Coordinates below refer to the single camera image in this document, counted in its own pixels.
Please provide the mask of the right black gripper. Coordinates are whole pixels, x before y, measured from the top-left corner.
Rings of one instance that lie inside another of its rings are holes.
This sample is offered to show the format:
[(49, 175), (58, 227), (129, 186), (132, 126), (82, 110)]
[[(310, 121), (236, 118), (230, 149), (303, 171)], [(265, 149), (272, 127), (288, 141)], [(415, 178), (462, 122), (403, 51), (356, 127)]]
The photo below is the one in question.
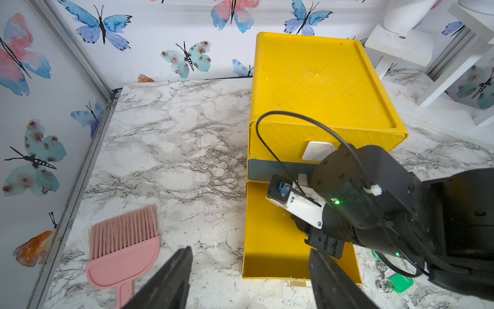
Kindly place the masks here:
[(348, 151), (342, 146), (319, 163), (310, 185), (316, 194), (314, 209), (321, 214), (309, 220), (307, 205), (291, 215), (310, 247), (336, 259), (342, 257), (346, 243), (416, 255), (394, 220), (399, 214), (407, 219), (417, 215), (412, 230), (423, 235), (425, 186), (386, 150), (368, 145)]

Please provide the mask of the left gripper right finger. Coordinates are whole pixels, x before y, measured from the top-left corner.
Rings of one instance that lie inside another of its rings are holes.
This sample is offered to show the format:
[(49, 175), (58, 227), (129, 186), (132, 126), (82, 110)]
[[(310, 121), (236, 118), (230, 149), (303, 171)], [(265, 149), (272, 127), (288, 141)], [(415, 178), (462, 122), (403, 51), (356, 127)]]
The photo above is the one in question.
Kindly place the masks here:
[(378, 309), (327, 252), (312, 249), (308, 267), (318, 309)]

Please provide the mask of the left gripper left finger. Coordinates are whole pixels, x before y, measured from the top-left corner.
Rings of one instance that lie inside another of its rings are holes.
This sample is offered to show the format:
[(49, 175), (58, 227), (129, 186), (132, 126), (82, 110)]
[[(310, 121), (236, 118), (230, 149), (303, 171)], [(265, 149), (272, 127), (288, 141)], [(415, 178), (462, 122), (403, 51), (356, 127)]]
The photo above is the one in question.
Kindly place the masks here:
[(177, 250), (124, 306), (124, 309), (185, 308), (190, 288), (192, 262), (191, 247)]

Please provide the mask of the green tag key bunch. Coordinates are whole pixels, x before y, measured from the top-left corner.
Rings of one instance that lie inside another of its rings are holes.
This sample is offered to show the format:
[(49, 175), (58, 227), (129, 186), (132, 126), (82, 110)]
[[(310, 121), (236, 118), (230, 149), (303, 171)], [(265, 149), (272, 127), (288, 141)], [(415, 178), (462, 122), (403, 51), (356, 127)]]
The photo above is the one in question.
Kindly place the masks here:
[(414, 285), (413, 278), (408, 278), (398, 273), (386, 277), (385, 273), (389, 269), (388, 266), (382, 261), (376, 251), (372, 251), (372, 254), (377, 259), (376, 268), (381, 275), (379, 280), (376, 281), (376, 286), (380, 292), (387, 294), (396, 292), (402, 294)]

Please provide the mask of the yellow bottom drawer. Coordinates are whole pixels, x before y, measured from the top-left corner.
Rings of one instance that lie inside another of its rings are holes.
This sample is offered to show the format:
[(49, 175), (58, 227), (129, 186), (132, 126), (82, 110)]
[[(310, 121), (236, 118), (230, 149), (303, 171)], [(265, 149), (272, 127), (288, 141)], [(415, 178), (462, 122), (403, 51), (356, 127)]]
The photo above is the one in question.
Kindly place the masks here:
[(292, 214), (266, 199), (267, 183), (246, 184), (244, 279), (310, 280), (311, 247)]

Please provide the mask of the teal drawer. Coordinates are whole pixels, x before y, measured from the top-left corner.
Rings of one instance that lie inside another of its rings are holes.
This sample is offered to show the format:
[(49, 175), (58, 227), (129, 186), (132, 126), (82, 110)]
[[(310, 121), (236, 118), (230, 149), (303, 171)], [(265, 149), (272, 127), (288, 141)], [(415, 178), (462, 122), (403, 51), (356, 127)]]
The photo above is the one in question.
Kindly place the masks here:
[(290, 179), (290, 175), (294, 179), (297, 179), (298, 175), (306, 175), (307, 181), (310, 181), (317, 168), (316, 164), (283, 162), (283, 165), (286, 169), (278, 161), (249, 159), (247, 162), (247, 180), (269, 183), (273, 175), (279, 175), (286, 179)]

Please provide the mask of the yellow plastic drawer cabinet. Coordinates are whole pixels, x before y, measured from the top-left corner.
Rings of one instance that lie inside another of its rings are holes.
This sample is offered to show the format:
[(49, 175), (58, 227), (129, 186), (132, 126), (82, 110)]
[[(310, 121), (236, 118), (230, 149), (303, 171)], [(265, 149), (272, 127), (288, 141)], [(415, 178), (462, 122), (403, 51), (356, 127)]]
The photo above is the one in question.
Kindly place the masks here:
[(316, 164), (310, 142), (392, 151), (409, 134), (360, 42), (257, 35), (248, 160)]

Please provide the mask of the white tiered step shelf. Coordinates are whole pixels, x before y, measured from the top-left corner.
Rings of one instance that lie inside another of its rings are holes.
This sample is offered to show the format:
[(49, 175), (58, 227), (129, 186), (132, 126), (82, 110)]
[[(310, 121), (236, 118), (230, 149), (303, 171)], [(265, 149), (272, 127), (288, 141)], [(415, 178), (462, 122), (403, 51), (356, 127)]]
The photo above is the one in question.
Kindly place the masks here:
[(384, 29), (383, 21), (374, 28), (364, 45), (383, 55), (376, 67), (380, 78), (385, 76), (395, 59), (425, 67), (428, 73), (436, 76), (432, 86), (416, 100), (420, 108), (431, 105), (493, 48), (493, 15), (468, 10), (458, 1), (449, 7), (448, 12), (461, 23), (457, 32), (464, 36), (459, 42), (451, 42), (438, 57), (433, 57), (433, 35), (417, 29), (403, 34), (393, 33)]

